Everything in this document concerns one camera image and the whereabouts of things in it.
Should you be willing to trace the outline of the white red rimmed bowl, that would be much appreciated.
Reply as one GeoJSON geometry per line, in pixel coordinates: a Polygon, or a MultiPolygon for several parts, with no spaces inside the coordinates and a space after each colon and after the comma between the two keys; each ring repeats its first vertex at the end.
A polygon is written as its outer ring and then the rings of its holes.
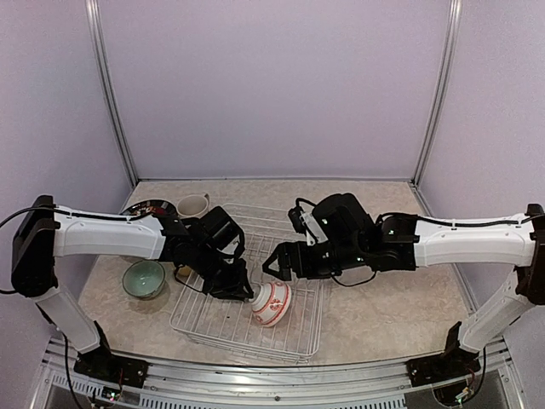
{"type": "Polygon", "coordinates": [[[293,291],[285,282],[261,284],[250,302],[252,314],[263,327],[275,326],[287,314],[292,297],[293,291]]]}

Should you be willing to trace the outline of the yellow cup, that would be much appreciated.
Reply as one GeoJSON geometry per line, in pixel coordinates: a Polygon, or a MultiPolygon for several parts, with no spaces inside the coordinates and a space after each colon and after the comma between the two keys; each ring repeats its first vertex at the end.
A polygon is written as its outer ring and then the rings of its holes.
{"type": "Polygon", "coordinates": [[[175,270],[176,275],[180,275],[182,277],[189,276],[192,272],[192,269],[189,266],[179,266],[175,270]]]}

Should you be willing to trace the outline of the light green flower bowl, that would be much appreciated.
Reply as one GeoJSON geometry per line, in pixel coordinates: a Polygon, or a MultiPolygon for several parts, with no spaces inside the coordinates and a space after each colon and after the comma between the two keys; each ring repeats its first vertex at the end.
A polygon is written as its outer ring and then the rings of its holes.
{"type": "Polygon", "coordinates": [[[138,261],[124,272],[123,290],[135,298],[152,299],[163,289],[165,276],[165,269],[159,262],[138,261]]]}

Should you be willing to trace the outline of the teal floral mug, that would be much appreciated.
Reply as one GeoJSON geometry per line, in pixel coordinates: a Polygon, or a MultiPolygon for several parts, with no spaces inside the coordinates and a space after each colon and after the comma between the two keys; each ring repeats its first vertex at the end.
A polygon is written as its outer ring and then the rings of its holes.
{"type": "Polygon", "coordinates": [[[210,197],[208,193],[193,193],[179,200],[176,210],[180,217],[202,217],[209,211],[210,197]]]}

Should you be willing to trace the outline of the black plate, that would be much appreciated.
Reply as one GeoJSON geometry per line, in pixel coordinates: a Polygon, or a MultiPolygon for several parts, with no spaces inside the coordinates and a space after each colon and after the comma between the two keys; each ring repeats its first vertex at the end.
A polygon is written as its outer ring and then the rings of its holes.
{"type": "Polygon", "coordinates": [[[132,204],[121,212],[123,216],[142,216],[142,215],[176,215],[175,206],[164,199],[146,199],[136,204],[132,204]]]}

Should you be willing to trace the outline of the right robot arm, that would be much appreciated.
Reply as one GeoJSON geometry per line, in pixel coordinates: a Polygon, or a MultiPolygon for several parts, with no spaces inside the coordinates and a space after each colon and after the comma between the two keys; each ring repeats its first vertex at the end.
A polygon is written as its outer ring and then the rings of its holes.
{"type": "Polygon", "coordinates": [[[435,363],[453,378],[469,356],[483,350],[525,312],[544,303],[544,209],[529,204],[512,216],[440,219],[403,212],[372,218],[351,193],[336,193],[288,216],[305,240],[283,242],[262,265],[282,281],[337,279],[348,269],[373,273],[415,271],[435,265],[498,264],[513,267],[504,284],[449,332],[435,363]]]}

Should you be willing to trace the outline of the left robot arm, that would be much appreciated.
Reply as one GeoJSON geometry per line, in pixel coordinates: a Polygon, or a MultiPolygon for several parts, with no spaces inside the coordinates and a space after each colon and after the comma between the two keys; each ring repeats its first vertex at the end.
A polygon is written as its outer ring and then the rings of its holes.
{"type": "Polygon", "coordinates": [[[197,273],[206,295],[242,302],[254,296],[242,258],[244,232],[220,206],[185,219],[174,214],[122,216],[85,213],[43,195],[19,214],[24,219],[12,242],[13,290],[34,301],[100,378],[118,372],[118,358],[110,353],[100,326],[60,284],[56,258],[110,255],[171,262],[197,273]]]}

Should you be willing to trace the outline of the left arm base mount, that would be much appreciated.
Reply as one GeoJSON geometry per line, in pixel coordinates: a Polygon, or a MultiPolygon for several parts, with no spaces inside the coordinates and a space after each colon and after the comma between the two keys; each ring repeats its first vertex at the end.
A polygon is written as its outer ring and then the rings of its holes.
{"type": "Polygon", "coordinates": [[[145,360],[114,354],[100,325],[95,321],[99,346],[85,354],[77,353],[74,371],[120,387],[142,389],[149,369],[145,360]]]}

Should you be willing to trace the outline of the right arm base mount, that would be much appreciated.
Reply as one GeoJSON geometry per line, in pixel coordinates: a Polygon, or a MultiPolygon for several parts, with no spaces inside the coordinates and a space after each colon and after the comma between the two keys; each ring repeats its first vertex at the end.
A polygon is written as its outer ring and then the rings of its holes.
{"type": "Polygon", "coordinates": [[[458,339],[461,326],[461,321],[458,321],[449,329],[442,353],[414,358],[405,363],[412,387],[439,383],[480,370],[479,352],[461,348],[458,339]]]}

